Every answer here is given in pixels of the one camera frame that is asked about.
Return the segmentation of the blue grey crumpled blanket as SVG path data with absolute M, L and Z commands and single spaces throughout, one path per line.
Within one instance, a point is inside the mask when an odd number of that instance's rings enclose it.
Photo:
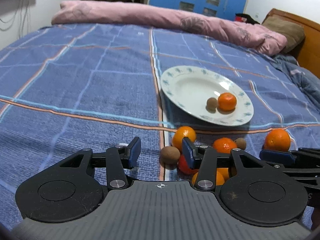
M 272 57 L 271 64 L 284 73 L 308 97 L 319 112 L 319 78 L 306 68 L 300 67 L 298 61 L 291 55 L 275 55 Z

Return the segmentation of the red cherry tomato left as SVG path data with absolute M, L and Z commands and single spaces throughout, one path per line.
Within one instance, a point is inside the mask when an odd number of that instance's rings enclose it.
M 196 174 L 198 172 L 197 169 L 191 169 L 187 162 L 186 159 L 184 157 L 184 155 L 180 155 L 179 161 L 178 161 L 178 169 L 186 175 L 193 175 Z

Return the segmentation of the blue plaid bed sheet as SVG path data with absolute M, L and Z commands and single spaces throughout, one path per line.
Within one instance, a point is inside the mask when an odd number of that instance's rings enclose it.
M 159 161 L 181 126 L 196 131 L 198 144 L 243 137 L 255 156 L 276 128 L 289 133 L 292 149 L 318 148 L 318 106 L 272 63 L 207 36 L 136 25 L 55 25 L 17 40 L 1 50 L 1 223 L 21 221 L 22 182 L 86 147 L 103 152 L 140 137 L 138 165 L 127 174 L 141 180 L 185 179 Z M 251 121 L 215 126 L 171 103 L 160 77 L 181 65 L 236 83 L 253 103 Z

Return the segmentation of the white floral ceramic plate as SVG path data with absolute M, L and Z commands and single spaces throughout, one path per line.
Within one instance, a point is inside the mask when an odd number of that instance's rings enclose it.
M 161 75 L 161 89 L 181 110 L 215 125 L 241 126 L 253 117 L 254 107 L 248 95 L 230 79 L 210 70 L 194 66 L 175 66 Z M 225 112 L 209 109 L 207 101 L 223 93 L 236 98 L 236 106 Z

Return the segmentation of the large orange mandarin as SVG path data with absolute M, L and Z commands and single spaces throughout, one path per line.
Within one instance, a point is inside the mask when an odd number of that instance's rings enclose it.
M 274 129 L 270 131 L 264 142 L 264 149 L 286 152 L 291 146 L 291 139 L 287 131 Z

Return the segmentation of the red cherry tomato right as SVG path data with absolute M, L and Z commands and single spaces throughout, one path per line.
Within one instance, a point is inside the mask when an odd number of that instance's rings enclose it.
M 230 178 L 228 168 L 217 168 L 217 171 L 219 171 L 223 175 L 225 181 L 227 181 Z

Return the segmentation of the pink rolled duvet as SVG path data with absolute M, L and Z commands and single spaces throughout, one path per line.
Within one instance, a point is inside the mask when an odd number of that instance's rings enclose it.
M 140 3 L 63 1 L 51 23 L 119 23 L 181 30 L 252 48 L 268 56 L 281 52 L 287 45 L 284 35 L 260 24 L 223 20 Z

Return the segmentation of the red cherry tomato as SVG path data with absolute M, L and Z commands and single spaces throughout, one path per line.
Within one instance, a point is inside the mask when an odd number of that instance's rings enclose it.
M 184 155 L 180 155 L 179 161 L 178 161 L 178 169 L 186 175 L 193 175 L 196 174 L 198 172 L 197 169 L 191 169 L 187 162 L 186 159 L 184 157 Z
M 230 178 L 228 168 L 217 168 L 217 171 L 219 171 L 223 175 L 225 181 L 227 181 Z

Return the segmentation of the brown kiwi fruit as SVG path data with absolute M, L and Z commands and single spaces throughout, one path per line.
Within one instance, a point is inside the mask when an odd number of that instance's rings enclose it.
M 178 163 L 180 158 L 180 151 L 178 148 L 173 146 L 165 146 L 160 151 L 160 159 L 165 164 L 175 165 Z

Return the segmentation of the tan longan fruit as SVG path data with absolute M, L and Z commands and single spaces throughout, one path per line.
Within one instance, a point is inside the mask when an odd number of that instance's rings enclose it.
M 242 150 L 246 149 L 247 143 L 244 138 L 237 138 L 234 142 L 236 143 L 237 148 L 240 148 Z

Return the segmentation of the orange mandarin by gripper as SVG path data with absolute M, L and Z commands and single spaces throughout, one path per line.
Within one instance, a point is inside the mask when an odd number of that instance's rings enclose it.
M 219 138 L 215 140 L 212 147 L 219 153 L 230 154 L 231 150 L 237 148 L 237 144 L 230 138 Z

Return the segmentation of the small brown longan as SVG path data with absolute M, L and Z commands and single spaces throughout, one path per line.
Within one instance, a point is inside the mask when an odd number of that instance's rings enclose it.
M 211 98 L 209 98 L 209 99 L 207 100 L 206 109 L 207 109 L 208 111 L 214 112 L 214 111 L 216 111 L 217 107 L 218 107 L 218 101 L 217 101 L 216 98 L 211 97 Z

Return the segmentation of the brown pillow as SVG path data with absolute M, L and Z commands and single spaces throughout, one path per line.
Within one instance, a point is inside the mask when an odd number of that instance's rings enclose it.
M 262 25 L 271 31 L 284 35 L 287 39 L 287 45 L 282 53 L 288 54 L 301 44 L 305 39 L 304 28 L 296 23 L 285 21 L 280 18 L 269 16 Z

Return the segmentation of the small orange kumquat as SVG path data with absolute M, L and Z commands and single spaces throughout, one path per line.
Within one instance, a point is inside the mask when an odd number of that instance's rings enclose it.
M 198 175 L 198 172 L 196 172 L 191 179 L 191 183 L 193 185 L 195 185 L 197 175 Z M 223 175 L 219 171 L 217 171 L 216 172 L 216 186 L 223 185 L 224 183 L 225 183 L 225 179 L 224 179 Z

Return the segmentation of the wooden headboard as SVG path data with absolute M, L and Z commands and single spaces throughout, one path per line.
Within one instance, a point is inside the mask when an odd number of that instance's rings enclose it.
M 301 67 L 308 69 L 312 74 L 319 77 L 319 23 L 275 8 L 270 10 L 264 20 L 270 16 L 293 22 L 304 28 L 304 41 L 296 46 L 290 52 L 290 55 L 298 61 Z

